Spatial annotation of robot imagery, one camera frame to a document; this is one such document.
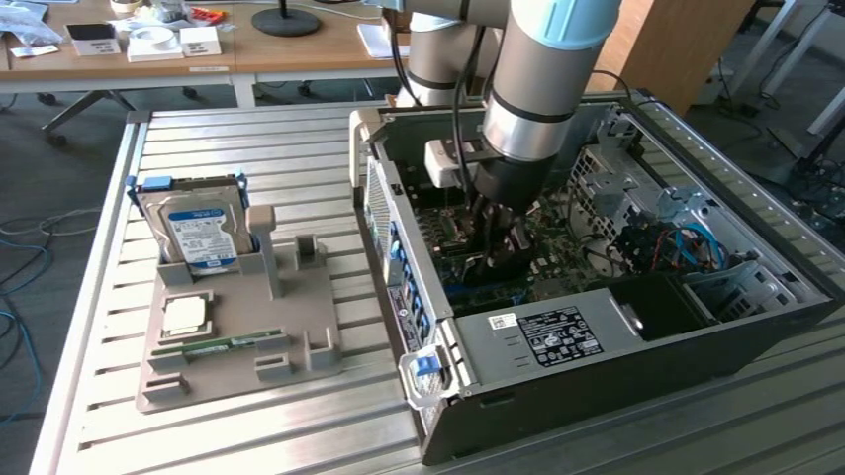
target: blue cable on floor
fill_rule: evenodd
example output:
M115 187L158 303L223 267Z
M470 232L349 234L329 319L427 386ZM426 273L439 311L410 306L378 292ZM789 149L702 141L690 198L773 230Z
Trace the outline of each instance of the blue cable on floor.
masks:
M11 295L12 293L18 292L24 287L27 287L30 284L32 284L34 281L39 277L42 277L42 274L44 274L48 271L48 267L51 267L51 263L52 263L51 252L44 247L40 247L39 245L15 244L14 242L10 242L10 241L3 240L3 239L0 239L0 244L8 245L10 247L15 247L18 249L36 250L38 252L40 252L44 255L44 262L42 264L42 268L39 269L39 271L35 274L32 274L32 276L23 283L20 283L15 288L12 288L11 290L7 290L4 292L0 292L0 295Z
M30 331L27 330L27 326L23 324L18 318L10 314L8 312L0 311L0 315L12 321L12 325L18 325L19 331L24 336L24 344L27 345L27 352L30 353L30 358L32 359L32 367L36 373L36 387L32 390L32 396L30 397L30 401L24 405L22 409L19 409L15 414L12 414L6 420L0 421L0 428L7 426L15 418L30 410L31 406L35 404L39 399L39 395L42 394L42 365L39 364L39 358L36 357L36 349L32 345L32 339L30 338Z

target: paper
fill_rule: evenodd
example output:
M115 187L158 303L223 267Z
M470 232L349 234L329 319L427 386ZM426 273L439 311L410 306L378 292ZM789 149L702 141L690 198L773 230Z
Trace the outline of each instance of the paper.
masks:
M15 54L15 57L31 57L56 52L59 51L59 48L54 45L47 47L12 47L10 48L10 51Z
M382 25L358 25L358 35L371 57L377 59L394 57L390 38L385 34ZM410 53L411 47L399 46L399 56L407 57Z

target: gray carpet floor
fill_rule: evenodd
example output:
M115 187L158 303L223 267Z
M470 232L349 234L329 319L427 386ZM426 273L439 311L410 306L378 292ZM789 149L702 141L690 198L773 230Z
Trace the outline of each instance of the gray carpet floor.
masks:
M757 26L750 34L737 37L725 55L728 67L737 67L761 31ZM733 98L737 104L753 100L757 80L768 72L776 49L777 47L770 51L761 70L756 71L749 89ZM377 97L397 90L397 81L393 79L374 80L373 84ZM781 109L776 111L764 107L760 115L750 121L760 128L784 128L811 143L813 138L804 130L843 85L843 66L823 56L811 55L801 62L779 94ZM303 98L297 92L295 84L281 89L266 87L269 100L259 101L259 104L367 99L362 81L321 81L314 82L311 88L314 97ZM178 88L132 91L126 93L126 97L139 109L146 110L235 107L230 87L204 86L196 87L196 90L199 100L184 98ZM58 94L58 97L60 104L67 105L79 94ZM0 97L0 105L10 100L10 96ZM15 106L0 113L0 223L24 217L43 218L72 209L102 205L126 113L111 101L98 103L62 127L60 133L67 136L70 145L56 149L44 143L40 126L59 110L59 106L44 106L36 101L35 95L24 94L19 96ZM773 146L772 137L768 134L753 137L758 135L753 127L728 118L716 107L696 108L686 118L717 145L730 145L728 154L753 172L768 175L784 168L789 156L783 149ZM844 147L845 143L840 141L835 145L832 156L841 156ZM80 217L68 222L67 226L90 226L95 218ZM824 228L832 239L837 239L836 230ZM46 237L40 235L15 238L15 242L27 244L42 245L46 241ZM36 404L24 417L0 427L0 474L26 473L30 467L91 242L92 235L54 238L54 263L48 272L31 286L8 297L12 310L31 330L42 362L44 387ZM0 246L0 280L31 255L30 250ZM7 305L0 302L0 310L8 310ZM6 323L0 322L0 333L4 329ZM0 362L12 351L14 343L14 333L0 339ZM32 387L32 363L22 348L10 365L0 369L0 415L8 415L20 408L30 398Z

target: aluminum work table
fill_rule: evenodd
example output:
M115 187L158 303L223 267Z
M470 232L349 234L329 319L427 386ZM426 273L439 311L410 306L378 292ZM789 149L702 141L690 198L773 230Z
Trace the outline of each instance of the aluminum work table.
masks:
M32 473L829 473L845 466L845 315L730 378L422 467L353 213L349 115L373 103L154 113L126 126ZM135 409L158 248L128 174L243 170L274 240L329 251L343 372L143 415Z

